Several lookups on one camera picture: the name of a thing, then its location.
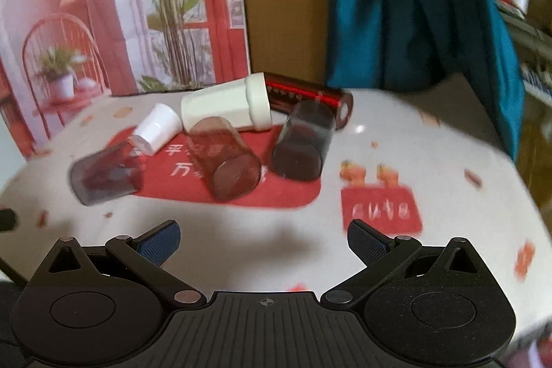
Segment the brown translucent plastic cup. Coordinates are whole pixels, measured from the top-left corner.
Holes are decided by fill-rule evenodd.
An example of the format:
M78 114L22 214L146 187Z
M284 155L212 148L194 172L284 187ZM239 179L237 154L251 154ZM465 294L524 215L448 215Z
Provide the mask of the brown translucent plastic cup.
M261 179L262 162L223 117L200 120L186 132L190 159L217 201L251 193Z

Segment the grey translucent plastic cup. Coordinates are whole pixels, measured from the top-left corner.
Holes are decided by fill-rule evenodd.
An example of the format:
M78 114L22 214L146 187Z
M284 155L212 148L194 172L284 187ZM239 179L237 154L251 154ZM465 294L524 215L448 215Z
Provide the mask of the grey translucent plastic cup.
M82 205L94 206L139 191L143 168L134 147L121 142L74 161L68 182Z

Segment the small white paper cup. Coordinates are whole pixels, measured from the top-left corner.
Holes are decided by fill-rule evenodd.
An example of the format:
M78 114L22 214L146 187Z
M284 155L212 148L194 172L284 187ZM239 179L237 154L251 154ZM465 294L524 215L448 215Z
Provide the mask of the small white paper cup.
M128 142L147 156L154 156L184 129L180 116L165 104L156 104L131 132Z

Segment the dark smoky plastic cup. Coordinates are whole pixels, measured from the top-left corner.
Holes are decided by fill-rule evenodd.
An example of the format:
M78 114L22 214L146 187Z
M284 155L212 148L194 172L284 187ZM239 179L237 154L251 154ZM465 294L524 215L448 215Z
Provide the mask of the dark smoky plastic cup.
M320 177L336 129L331 110L320 102L298 103L288 115L270 157L278 176L295 181Z

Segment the printed living room backdrop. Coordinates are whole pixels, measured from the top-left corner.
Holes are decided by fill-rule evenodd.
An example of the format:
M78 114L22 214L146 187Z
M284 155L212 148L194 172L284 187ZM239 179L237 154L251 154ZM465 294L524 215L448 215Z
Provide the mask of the printed living room backdrop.
M26 159L102 97L250 71L243 0L1 0L1 122Z

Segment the large white plastic cup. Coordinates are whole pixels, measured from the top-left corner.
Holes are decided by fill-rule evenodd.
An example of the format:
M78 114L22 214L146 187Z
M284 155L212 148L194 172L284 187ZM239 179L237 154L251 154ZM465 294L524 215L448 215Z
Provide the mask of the large white plastic cup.
M272 127L263 73L188 93L181 99L184 130L210 117L226 119L237 130L264 131Z

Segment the white patterned tablecloth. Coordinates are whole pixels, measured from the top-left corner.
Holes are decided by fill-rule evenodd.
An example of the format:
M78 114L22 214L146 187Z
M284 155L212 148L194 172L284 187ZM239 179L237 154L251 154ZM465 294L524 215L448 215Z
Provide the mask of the white patterned tablecloth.
M316 181L264 172L250 194L217 203L177 136L141 161L140 192L82 205L68 181L73 161L124 140L155 105L178 108L180 100L106 97L72 120L2 192L17 217L1 235L3 260L30 277L62 236L95 246L174 219L181 244L165 267L204 293L323 293L361 269L346 229L365 219L428 246L469 239L515 309L517 334L551 317L549 234L463 78L407 97L356 91Z

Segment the red metallic cylinder bottle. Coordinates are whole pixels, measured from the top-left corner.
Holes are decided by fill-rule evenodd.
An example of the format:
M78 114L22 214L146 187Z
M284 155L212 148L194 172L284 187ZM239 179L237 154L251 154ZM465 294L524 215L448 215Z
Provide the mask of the red metallic cylinder bottle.
M264 79L272 110L290 114L298 103L314 101L332 112L337 130L343 129L350 120L354 98L349 91L269 72L264 72Z

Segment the teal blue curtain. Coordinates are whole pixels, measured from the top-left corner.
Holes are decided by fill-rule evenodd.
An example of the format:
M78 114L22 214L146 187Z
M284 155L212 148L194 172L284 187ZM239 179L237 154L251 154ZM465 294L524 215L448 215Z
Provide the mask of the teal blue curtain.
M422 91L456 73L515 157L525 91L494 0L329 0L329 85Z

